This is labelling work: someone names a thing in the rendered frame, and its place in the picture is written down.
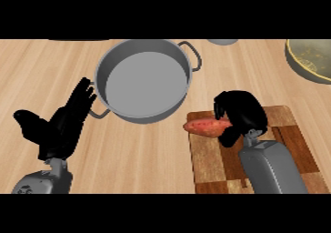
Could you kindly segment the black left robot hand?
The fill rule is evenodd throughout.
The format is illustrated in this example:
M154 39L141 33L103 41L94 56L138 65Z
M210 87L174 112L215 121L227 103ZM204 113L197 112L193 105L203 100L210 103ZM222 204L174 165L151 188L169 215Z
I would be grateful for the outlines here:
M72 156L97 97L91 80L85 77L67 104L57 109L50 121L29 110L16 111L14 118L23 129L23 137L39 145L39 160L54 157L67 159Z

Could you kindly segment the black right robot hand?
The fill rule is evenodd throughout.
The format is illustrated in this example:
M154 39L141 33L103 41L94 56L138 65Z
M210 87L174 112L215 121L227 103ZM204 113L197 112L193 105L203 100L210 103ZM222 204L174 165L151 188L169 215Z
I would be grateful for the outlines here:
M252 129L262 134L268 131L268 117L262 104L249 91L224 91L215 98L216 120L228 116L232 126L219 136L219 142L225 147L232 147L238 138Z

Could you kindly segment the orange sweet potato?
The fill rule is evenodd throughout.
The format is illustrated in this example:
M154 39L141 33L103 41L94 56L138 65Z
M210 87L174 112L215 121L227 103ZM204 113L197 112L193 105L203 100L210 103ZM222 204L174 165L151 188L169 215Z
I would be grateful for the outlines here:
M231 121L227 118L216 120L213 117L200 118L191 120L184 125L184 129L196 135L204 137L219 137L225 129L232 126Z

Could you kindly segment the wooden cutting board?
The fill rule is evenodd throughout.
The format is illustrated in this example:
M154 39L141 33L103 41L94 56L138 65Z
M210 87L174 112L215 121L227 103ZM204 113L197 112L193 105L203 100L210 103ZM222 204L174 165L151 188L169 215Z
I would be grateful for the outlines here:
M266 106L268 132L261 140L277 140L291 151L294 163L311 194L328 194L330 189L312 156L294 114L287 106ZM244 140L227 148L219 139L190 134L194 183L197 194L253 194L255 190L238 157Z

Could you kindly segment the grey metal pot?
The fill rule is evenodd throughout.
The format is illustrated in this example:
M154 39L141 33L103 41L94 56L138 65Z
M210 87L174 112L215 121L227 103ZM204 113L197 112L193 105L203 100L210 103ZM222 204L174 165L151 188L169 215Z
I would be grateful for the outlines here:
M157 123L182 106L193 73L203 67L190 62L185 44L129 39L103 56L92 84L107 111L128 122Z

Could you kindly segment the brass bowl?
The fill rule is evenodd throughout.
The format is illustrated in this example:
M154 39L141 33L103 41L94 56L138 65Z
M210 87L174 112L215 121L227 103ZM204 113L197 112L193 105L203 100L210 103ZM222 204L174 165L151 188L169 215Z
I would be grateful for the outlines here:
M286 57L293 71L306 80L331 85L331 39L289 39Z

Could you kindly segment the small grey round object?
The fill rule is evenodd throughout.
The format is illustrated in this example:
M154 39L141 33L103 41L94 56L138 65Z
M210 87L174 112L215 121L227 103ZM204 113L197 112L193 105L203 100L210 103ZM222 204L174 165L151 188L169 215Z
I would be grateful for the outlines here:
M219 46L230 46L238 42L238 39L207 39L210 43Z

